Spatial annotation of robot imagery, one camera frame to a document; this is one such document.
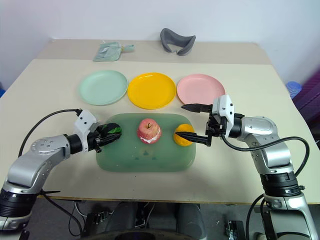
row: white wall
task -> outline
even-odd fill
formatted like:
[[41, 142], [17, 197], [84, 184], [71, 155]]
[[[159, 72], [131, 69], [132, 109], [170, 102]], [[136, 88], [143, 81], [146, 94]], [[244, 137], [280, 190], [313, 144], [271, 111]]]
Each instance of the white wall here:
[[[19, 39], [7, 37], [10, 46], [27, 39], [28, 57], [20, 68], [7, 72], [8, 84], [42, 48], [48, 37], [65, 39], [156, 40], [162, 28], [197, 41], [255, 42], [269, 55], [284, 82], [303, 83], [320, 65], [319, 0], [15, 0], [10, 1], [6, 32], [21, 31]], [[6, 82], [1, 71], [2, 82]]]

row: green plate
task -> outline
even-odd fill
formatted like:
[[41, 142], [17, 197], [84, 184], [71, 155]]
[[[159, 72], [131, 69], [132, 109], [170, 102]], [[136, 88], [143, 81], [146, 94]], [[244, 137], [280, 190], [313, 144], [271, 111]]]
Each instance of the green plate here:
[[78, 87], [82, 99], [92, 105], [109, 105], [120, 100], [126, 93], [128, 80], [113, 70], [97, 71], [87, 76]]
[[[162, 136], [154, 144], [145, 144], [137, 136], [143, 119], [154, 119]], [[190, 167], [195, 160], [196, 144], [179, 146], [173, 135], [180, 124], [191, 124], [182, 115], [168, 113], [122, 113], [112, 116], [107, 123], [119, 124], [121, 137], [96, 154], [100, 168], [110, 172], [178, 172]]]

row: apple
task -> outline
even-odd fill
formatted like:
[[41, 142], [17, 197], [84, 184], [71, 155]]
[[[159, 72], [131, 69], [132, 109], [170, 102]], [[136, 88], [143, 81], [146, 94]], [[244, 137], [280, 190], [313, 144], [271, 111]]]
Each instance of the apple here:
[[156, 143], [159, 140], [161, 133], [162, 131], [160, 126], [155, 120], [151, 118], [143, 119], [140, 122], [139, 127], [136, 131], [136, 134], [138, 135], [139, 139], [144, 144]]

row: white table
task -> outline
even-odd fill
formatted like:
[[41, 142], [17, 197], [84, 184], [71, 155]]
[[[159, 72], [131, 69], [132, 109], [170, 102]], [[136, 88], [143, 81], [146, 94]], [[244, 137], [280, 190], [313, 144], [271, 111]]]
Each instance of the white table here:
[[[81, 80], [99, 70], [119, 71], [129, 81], [142, 73], [160, 72], [176, 83], [189, 74], [203, 73], [223, 84], [236, 113], [266, 116], [277, 124], [280, 137], [300, 136], [309, 142], [309, 161], [298, 181], [306, 186], [307, 201], [320, 203], [317, 184], [320, 151], [286, 87], [265, 53], [255, 44], [197, 43], [190, 55], [180, 57], [164, 52], [158, 42], [127, 41], [136, 44], [135, 53], [123, 54], [116, 62], [92, 62], [99, 43], [99, 40], [51, 42], [0, 98], [0, 182], [17, 158], [22, 140], [31, 127], [43, 116], [60, 109], [88, 109], [102, 122], [119, 113], [181, 114], [191, 121], [198, 134], [204, 135], [208, 114], [181, 109], [177, 96], [164, 108], [144, 110], [134, 106], [127, 95], [108, 106], [89, 105], [77, 95]], [[75, 120], [73, 113], [46, 120], [31, 135], [24, 151], [36, 139], [72, 134]], [[230, 142], [246, 147], [235, 139]], [[287, 145], [293, 166], [298, 169], [305, 154], [304, 145], [298, 141], [287, 142]], [[54, 194], [61, 199], [210, 203], [251, 203], [263, 192], [250, 153], [230, 149], [219, 138], [212, 139], [211, 147], [197, 144], [193, 165], [181, 172], [108, 172], [97, 165], [95, 151], [78, 153], [51, 171], [44, 189], [61, 190]]]

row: green tray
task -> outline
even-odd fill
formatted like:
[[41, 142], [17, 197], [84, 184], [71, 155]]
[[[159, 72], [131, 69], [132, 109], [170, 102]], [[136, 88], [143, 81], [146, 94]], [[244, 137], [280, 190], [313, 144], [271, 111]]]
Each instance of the green tray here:
[[[145, 144], [137, 136], [143, 119], [154, 119], [162, 129], [162, 136], [154, 144]], [[119, 124], [122, 136], [103, 146], [96, 154], [100, 168], [110, 172], [178, 172], [190, 167], [195, 160], [196, 144], [179, 146], [173, 139], [180, 124], [191, 124], [182, 115], [169, 113], [122, 113], [107, 123]]]

